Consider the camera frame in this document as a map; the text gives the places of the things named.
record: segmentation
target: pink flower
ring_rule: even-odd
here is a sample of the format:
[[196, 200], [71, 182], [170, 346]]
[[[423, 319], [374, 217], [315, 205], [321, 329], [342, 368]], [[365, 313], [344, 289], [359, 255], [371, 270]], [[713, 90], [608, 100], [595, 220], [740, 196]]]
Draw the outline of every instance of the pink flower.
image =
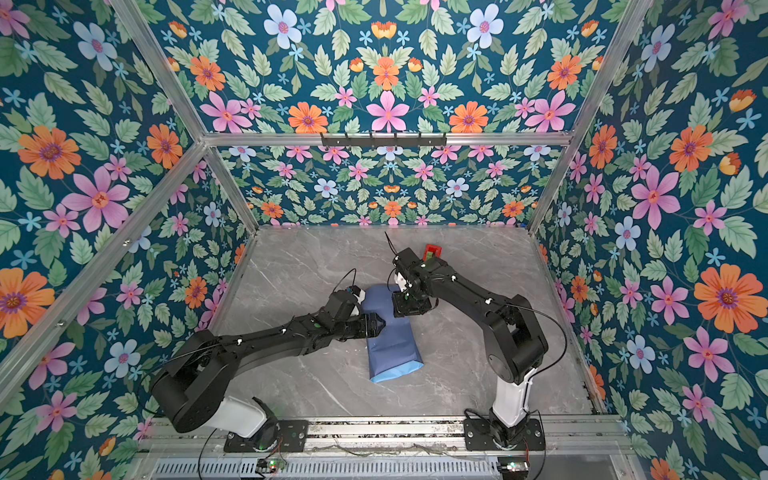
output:
[[240, 102], [237, 100], [229, 100], [227, 106], [224, 106], [224, 100], [214, 93], [208, 94], [208, 100], [213, 105], [204, 104], [200, 106], [200, 109], [209, 117], [216, 117], [214, 120], [214, 129], [216, 131], [225, 131], [230, 129], [230, 132], [239, 134], [242, 132], [240, 127], [250, 127], [253, 122], [238, 115], [240, 113]]
[[715, 421], [715, 415], [710, 411], [715, 406], [715, 401], [708, 396], [702, 398], [701, 387], [698, 384], [694, 385], [693, 391], [686, 386], [683, 387], [683, 393], [688, 397], [683, 400], [683, 407], [694, 411], [694, 418], [697, 422], [701, 423], [702, 419], [707, 419], [710, 422]]
[[598, 174], [596, 177], [594, 174], [589, 174], [589, 184], [584, 185], [584, 191], [587, 192], [587, 202], [593, 202], [595, 205], [600, 201], [600, 194], [605, 192], [605, 186], [601, 185], [603, 182], [603, 174]]
[[35, 413], [42, 417], [40, 423], [38, 423], [38, 433], [48, 428], [49, 425], [54, 432], [61, 430], [61, 426], [64, 425], [64, 419], [77, 414], [78, 409], [70, 406], [77, 398], [77, 393], [70, 393], [65, 398], [64, 393], [61, 390], [57, 390], [51, 397], [51, 405], [39, 406], [35, 410]]
[[632, 282], [628, 278], [625, 278], [624, 285], [625, 286], [619, 288], [619, 291], [624, 295], [621, 302], [625, 304], [629, 303], [629, 305], [634, 308], [637, 306], [637, 301], [643, 299], [643, 296], [638, 292], [640, 289], [640, 282]]
[[277, 171], [280, 173], [281, 177], [285, 177], [288, 180], [293, 178], [293, 175], [296, 175], [296, 171], [293, 169], [293, 165], [285, 165], [284, 162], [280, 162], [280, 165], [277, 167]]
[[493, 157], [492, 145], [475, 145], [471, 147], [470, 157], [477, 157], [478, 161], [483, 161], [486, 157]]
[[357, 181], [360, 181], [361, 178], [368, 178], [367, 171], [367, 168], [357, 162], [354, 167], [349, 168], [349, 178], [354, 178]]
[[176, 202], [184, 203], [187, 201], [187, 198], [184, 196], [184, 193], [187, 192], [190, 188], [187, 185], [181, 184], [176, 189], [175, 192], [173, 192], [170, 195], [170, 204], [175, 205]]
[[117, 202], [128, 198], [131, 191], [124, 185], [115, 185], [110, 188], [109, 172], [106, 168], [96, 169], [95, 185], [84, 175], [74, 174], [72, 179], [85, 195], [69, 194], [64, 197], [61, 204], [78, 212], [90, 209], [83, 217], [83, 227], [86, 232], [98, 230], [101, 227], [102, 216], [107, 225], [113, 228], [119, 228], [128, 218], [128, 210]]
[[12, 0], [0, 0], [0, 33], [8, 36], [15, 31], [22, 37], [29, 38], [29, 32], [22, 25], [29, 22], [29, 17], [24, 12], [12, 9]]
[[320, 147], [320, 151], [324, 151], [323, 160], [331, 161], [336, 165], [341, 164], [342, 158], [349, 158], [349, 152], [344, 151], [344, 147]]
[[74, 219], [78, 217], [78, 212], [67, 212], [67, 208], [59, 204], [56, 206], [56, 211], [48, 210], [43, 212], [43, 216], [50, 220], [45, 229], [49, 232], [58, 230], [59, 235], [64, 238], [69, 236], [69, 230], [80, 230]]
[[194, 181], [194, 183], [199, 184], [201, 179], [205, 180], [206, 178], [208, 178], [208, 175], [205, 173], [205, 169], [207, 167], [208, 167], [208, 164], [205, 163], [205, 160], [201, 160], [197, 162], [197, 165], [194, 166], [194, 170], [192, 170], [192, 180]]
[[688, 289], [678, 287], [674, 291], [672, 290], [672, 279], [670, 277], [664, 278], [662, 283], [664, 289], [662, 290], [658, 285], [651, 285], [650, 292], [661, 300], [655, 300], [650, 308], [654, 312], [664, 311], [664, 319], [667, 321], [667, 325], [674, 323], [674, 314], [682, 318], [688, 318], [688, 309], [683, 306], [682, 302], [688, 298]]
[[125, 157], [120, 157], [118, 159], [114, 155], [109, 156], [109, 163], [104, 164], [104, 168], [112, 172], [110, 174], [112, 180], [117, 180], [119, 178], [121, 182], [128, 180], [126, 175], [134, 173], [133, 170], [125, 166]]
[[585, 163], [587, 162], [587, 154], [576, 154], [576, 158], [571, 160], [568, 167], [571, 168], [571, 180], [576, 180], [576, 183], [581, 181], [581, 175], [587, 173]]
[[74, 343], [62, 343], [51, 350], [48, 355], [43, 356], [43, 360], [40, 361], [35, 371], [29, 377], [29, 387], [33, 390], [40, 388], [40, 385], [48, 377], [48, 372], [51, 372], [51, 375], [64, 375], [67, 372], [67, 363], [59, 359], [72, 353], [73, 349]]
[[253, 120], [254, 118], [261, 118], [261, 113], [259, 112], [261, 110], [261, 105], [254, 104], [253, 100], [250, 98], [247, 101], [240, 100], [240, 113], [241, 114], [248, 114], [248, 118]]
[[136, 282], [131, 282], [130, 285], [126, 285], [125, 283], [120, 285], [120, 291], [122, 293], [118, 295], [116, 300], [122, 302], [123, 308], [128, 310], [131, 308], [131, 304], [139, 304], [139, 296], [144, 292], [144, 289], [140, 288]]
[[717, 369], [725, 373], [736, 371], [728, 359], [719, 355], [728, 350], [728, 342], [725, 339], [715, 339], [710, 343], [710, 334], [701, 326], [696, 330], [696, 338], [699, 339], [698, 342], [692, 337], [683, 339], [685, 346], [695, 352], [688, 357], [689, 366], [697, 369], [704, 365], [704, 373], [712, 382], [717, 381]]
[[84, 306], [83, 309], [78, 312], [78, 323], [85, 325], [88, 322], [88, 319], [91, 318], [92, 313], [96, 315], [101, 315], [104, 313], [104, 304], [102, 302], [98, 302], [97, 300], [103, 299], [104, 295], [106, 294], [107, 289], [102, 286], [98, 287], [96, 291], [94, 291], [91, 300], [88, 301], [88, 305]]
[[535, 102], [528, 100], [527, 98], [523, 98], [523, 101], [517, 105], [515, 105], [515, 116], [523, 118], [528, 118], [528, 114], [532, 114], [536, 111], [534, 108]]
[[573, 297], [568, 298], [568, 294], [565, 292], [565, 288], [558, 288], [557, 290], [560, 294], [560, 304], [563, 306], [563, 310], [565, 310], [565, 316], [568, 318], [568, 322], [576, 323], [576, 317], [572, 312], [574, 305], [576, 304], [576, 300], [574, 300]]
[[574, 104], [565, 104], [565, 90], [560, 90], [554, 97], [552, 97], [552, 103], [547, 102], [543, 98], [536, 100], [535, 108], [539, 113], [538, 115], [531, 115], [531, 117], [525, 121], [525, 124], [529, 127], [538, 125], [536, 131], [541, 133], [549, 131], [549, 127], [552, 130], [558, 131], [565, 128], [565, 121], [560, 118], [562, 115], [570, 114], [575, 108]]
[[712, 227], [715, 227], [718, 230], [725, 227], [725, 222], [723, 222], [720, 218], [725, 215], [727, 211], [728, 209], [725, 207], [716, 209], [715, 200], [710, 200], [707, 202], [706, 210], [703, 208], [697, 208], [694, 210], [696, 215], [699, 217], [699, 219], [694, 222], [694, 227], [704, 228], [704, 233], [709, 236], [710, 233], [712, 233]]
[[439, 158], [440, 164], [445, 165], [448, 160], [456, 160], [458, 155], [457, 151], [461, 150], [458, 145], [445, 145], [443, 148], [439, 148], [432, 152], [432, 158]]
[[645, 171], [650, 168], [650, 162], [647, 161], [648, 157], [643, 155], [640, 158], [634, 158], [634, 166], [629, 169], [629, 173], [633, 174], [632, 180], [637, 181], [638, 178], [645, 180]]
[[190, 228], [187, 226], [190, 223], [190, 220], [184, 218], [184, 214], [172, 215], [170, 220], [173, 222], [173, 225], [170, 226], [170, 230], [175, 232], [179, 237], [190, 231]]
[[352, 88], [344, 90], [344, 87], [339, 87], [339, 93], [336, 94], [336, 100], [339, 101], [339, 106], [346, 106], [352, 108], [352, 104], [357, 101], [357, 98], [352, 95]]
[[424, 108], [427, 108], [429, 105], [437, 105], [438, 98], [440, 98], [440, 94], [435, 91], [435, 87], [429, 87], [429, 90], [422, 88], [422, 96], [419, 97], [419, 101], [424, 102]]
[[594, 235], [594, 232], [598, 231], [598, 220], [600, 220], [600, 217], [590, 212], [587, 218], [584, 219], [584, 230], [590, 235]]
[[659, 170], [651, 166], [645, 178], [647, 187], [644, 185], [633, 185], [632, 196], [642, 200], [635, 205], [632, 211], [632, 218], [643, 218], [648, 213], [648, 225], [656, 230], [661, 223], [661, 212], [664, 210], [668, 214], [677, 212], [680, 209], [680, 202], [672, 195], [664, 195], [677, 185], [677, 178], [680, 176], [677, 172], [664, 175], [659, 182]]
[[381, 107], [376, 104], [366, 106], [368, 113], [374, 117], [379, 117], [373, 121], [371, 130], [379, 131], [383, 130], [384, 127], [386, 127], [387, 133], [391, 133], [393, 127], [395, 130], [405, 130], [406, 123], [400, 117], [407, 114], [410, 107], [406, 104], [395, 105], [395, 95], [389, 90], [382, 93], [381, 101]]
[[710, 40], [717, 37], [717, 34], [723, 33], [723, 37], [727, 37], [733, 30], [733, 23], [737, 20], [741, 20], [744, 15], [750, 12], [750, 7], [744, 5], [744, 0], [723, 0], [721, 4], [723, 8], [722, 12], [717, 12], [710, 17], [710, 25], [714, 25], [715, 28], [710, 32]]
[[496, 176], [500, 177], [504, 174], [504, 165], [502, 164], [502, 161], [498, 161], [496, 163], [491, 162], [485, 172], [490, 175], [491, 178]]
[[296, 158], [296, 161], [298, 161], [300, 164], [304, 163], [305, 158], [312, 158], [312, 154], [309, 152], [310, 148], [308, 146], [303, 147], [294, 147], [294, 146], [288, 146], [286, 147], [288, 149], [288, 152], [286, 155], [288, 155], [288, 158]]
[[426, 180], [435, 175], [435, 172], [433, 172], [432, 169], [433, 169], [432, 165], [429, 165], [427, 167], [427, 164], [422, 162], [422, 164], [414, 168], [413, 171], [416, 172], [416, 178], [420, 180]]

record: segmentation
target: small blue flower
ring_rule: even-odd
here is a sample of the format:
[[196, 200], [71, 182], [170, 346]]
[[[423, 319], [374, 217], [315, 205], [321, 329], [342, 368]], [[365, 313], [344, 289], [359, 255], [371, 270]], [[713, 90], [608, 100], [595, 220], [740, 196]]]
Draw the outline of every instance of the small blue flower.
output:
[[739, 131], [742, 131], [743, 129], [749, 127], [750, 130], [755, 128], [755, 120], [758, 120], [763, 117], [763, 114], [755, 114], [754, 110], [752, 108], [748, 108], [746, 110], [746, 116], [744, 118], [739, 118], [736, 120], [736, 123], [741, 124], [741, 127], [739, 127]]
[[32, 212], [27, 212], [27, 217], [19, 219], [18, 224], [26, 225], [27, 231], [31, 232], [33, 228], [40, 228], [40, 224], [38, 223], [40, 220], [42, 220], [42, 217], [33, 217]]
[[373, 43], [373, 40], [371, 39], [371, 32], [361, 30], [359, 40], [362, 42], [363, 45], [368, 45], [369, 43]]
[[719, 255], [720, 250], [717, 247], [714, 247], [712, 249], [712, 253], [706, 252], [704, 256], [708, 258], [707, 265], [712, 265], [713, 263], [716, 266], [720, 266], [720, 262], [725, 260], [725, 255]]
[[83, 360], [83, 356], [82, 355], [80, 355], [78, 357], [78, 359], [72, 360], [69, 363], [69, 366], [72, 368], [71, 373], [74, 375], [74, 374], [82, 372], [83, 371], [83, 366], [85, 366], [86, 363], [88, 363], [88, 361], [87, 360]]
[[16, 108], [19, 108], [21, 105], [27, 103], [27, 101], [24, 98], [21, 98], [20, 95], [22, 94], [19, 90], [10, 91], [6, 87], [3, 87], [2, 90], [5, 92], [8, 97], [5, 97], [3, 100], [5, 100], [5, 103], [13, 103], [13, 105]]
[[406, 42], [409, 41], [411, 38], [408, 36], [408, 30], [406, 31], [398, 31], [397, 32], [397, 42], [401, 44], [402, 46], [406, 46]]
[[27, 253], [22, 253], [21, 250], [13, 250], [13, 254], [16, 257], [16, 260], [11, 262], [11, 266], [21, 265], [22, 270], [26, 270], [30, 264], [38, 262], [32, 258], [32, 255], [35, 255], [34, 250], [29, 250]]

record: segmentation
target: teal wallpaper background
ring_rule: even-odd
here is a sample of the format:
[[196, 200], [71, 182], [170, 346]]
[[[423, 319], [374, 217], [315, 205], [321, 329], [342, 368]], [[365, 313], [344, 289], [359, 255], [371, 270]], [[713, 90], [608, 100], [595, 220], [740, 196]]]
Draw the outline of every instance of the teal wallpaper background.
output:
[[652, 8], [538, 231], [654, 480], [768, 477], [766, 13]]

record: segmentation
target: metal bar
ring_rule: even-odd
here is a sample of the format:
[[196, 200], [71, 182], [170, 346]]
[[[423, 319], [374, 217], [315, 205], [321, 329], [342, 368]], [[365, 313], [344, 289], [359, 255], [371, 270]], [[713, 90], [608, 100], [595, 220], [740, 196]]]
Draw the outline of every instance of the metal bar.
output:
[[221, 190], [229, 198], [230, 204], [232, 204], [232, 207], [240, 216], [240, 221], [243, 222], [248, 233], [254, 235], [259, 230], [259, 225], [256, 223], [256, 219], [253, 218], [250, 208], [248, 208], [243, 191], [237, 186], [231, 172], [224, 165], [221, 153], [219, 153], [218, 149], [209, 147], [208, 152], [205, 154], [205, 159], [210, 169], [214, 172], [216, 179], [219, 180]]
[[600, 67], [594, 82], [592, 82], [584, 103], [581, 104], [581, 109], [574, 122], [574, 128], [571, 131], [573, 139], [560, 155], [557, 165], [555, 165], [554, 170], [549, 176], [547, 186], [541, 192], [536, 214], [528, 225], [528, 231], [535, 232], [544, 220], [547, 210], [549, 210], [554, 197], [557, 195], [560, 184], [565, 179], [568, 165], [576, 157], [578, 149], [584, 143], [587, 130], [589, 130], [589, 126], [598, 112], [603, 97], [607, 94], [608, 88], [611, 86], [614, 76], [616, 76], [616, 70], [621, 65], [621, 62], [624, 61], [624, 56], [627, 54], [645, 14], [653, 3], [654, 0], [630, 0], [627, 9], [624, 10], [624, 15], [616, 27], [611, 44], [608, 45], [608, 50], [605, 52], [603, 65]]
[[94, 290], [120, 263], [131, 242], [141, 237], [141, 232], [162, 210], [171, 194], [192, 173], [204, 151], [202, 143], [192, 144], [179, 162], [147, 195], [144, 202], [112, 234], [104, 247], [3, 359], [0, 363], [0, 409], [31, 375], [40, 359], [56, 345], [69, 323], [88, 304]]
[[118, 14], [125, 29], [131, 35], [131, 38], [133, 38], [141, 56], [157, 79], [157, 84], [160, 85], [166, 97], [174, 106], [176, 113], [184, 123], [192, 140], [196, 142], [202, 141], [203, 135], [206, 134], [203, 121], [200, 119], [200, 115], [197, 114], [197, 110], [192, 105], [192, 101], [187, 96], [187, 92], [184, 91], [184, 87], [181, 86], [176, 74], [170, 69], [167, 55], [157, 42], [136, 2], [134, 0], [112, 0], [110, 4]]
[[[323, 146], [323, 138], [326, 141], [344, 142], [349, 139], [355, 142], [367, 142], [365, 145], [380, 144], [382, 141], [391, 141], [396, 144], [395, 135], [390, 134], [349, 134], [335, 135], [328, 134], [259, 134], [256, 132], [243, 132], [242, 134], [207, 134], [205, 136], [206, 144], [209, 147], [236, 147], [239, 145], [248, 145], [249, 147], [259, 147], [266, 145], [289, 146], [289, 145], [309, 145], [310, 147]], [[419, 134], [397, 134], [398, 140], [407, 139], [413, 141], [419, 138]], [[528, 133], [494, 133], [494, 134], [446, 134], [445, 144], [447, 145], [569, 145], [573, 136], [569, 133], [549, 132], [546, 134]], [[421, 139], [427, 144], [427, 139], [443, 139], [442, 134], [422, 134]]]

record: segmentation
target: light blue flower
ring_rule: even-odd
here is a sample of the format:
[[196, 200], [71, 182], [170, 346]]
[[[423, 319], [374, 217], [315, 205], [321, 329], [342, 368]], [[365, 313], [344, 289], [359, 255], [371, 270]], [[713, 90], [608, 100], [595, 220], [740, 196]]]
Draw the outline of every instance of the light blue flower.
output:
[[712, 249], [712, 253], [706, 252], [704, 256], [706, 256], [709, 260], [707, 261], [707, 265], [712, 265], [713, 263], [716, 266], [720, 266], [720, 262], [725, 260], [725, 255], [719, 255], [720, 250], [717, 247], [714, 247]]
[[33, 217], [32, 212], [27, 212], [27, 217], [20, 218], [18, 224], [26, 225], [27, 231], [31, 232], [33, 228], [40, 228], [40, 223], [38, 223], [40, 220], [42, 220], [42, 217]]
[[3, 100], [5, 100], [5, 103], [13, 103], [13, 105], [16, 108], [21, 107], [21, 104], [27, 103], [27, 101], [24, 98], [21, 98], [21, 92], [19, 90], [10, 91], [6, 87], [3, 87], [2, 90], [5, 92], [8, 97], [5, 97]]
[[371, 39], [371, 32], [370, 31], [360, 31], [360, 38], [359, 40], [364, 44], [368, 45], [369, 43], [373, 43], [373, 40]]
[[408, 33], [410, 33], [408, 30], [406, 31], [398, 31], [397, 32], [397, 42], [401, 44], [402, 46], [406, 46], [406, 42], [409, 41], [411, 38], [408, 36]]
[[754, 110], [752, 108], [747, 108], [746, 110], [746, 116], [744, 118], [739, 118], [736, 120], [736, 123], [741, 124], [741, 127], [739, 127], [739, 131], [742, 131], [743, 129], [749, 127], [750, 130], [755, 128], [755, 120], [759, 120], [763, 117], [763, 114], [753, 114]]
[[13, 254], [16, 257], [16, 260], [11, 262], [11, 266], [21, 265], [22, 270], [26, 270], [29, 265], [38, 262], [32, 258], [32, 255], [35, 255], [34, 250], [29, 250], [27, 253], [22, 253], [21, 250], [13, 250]]

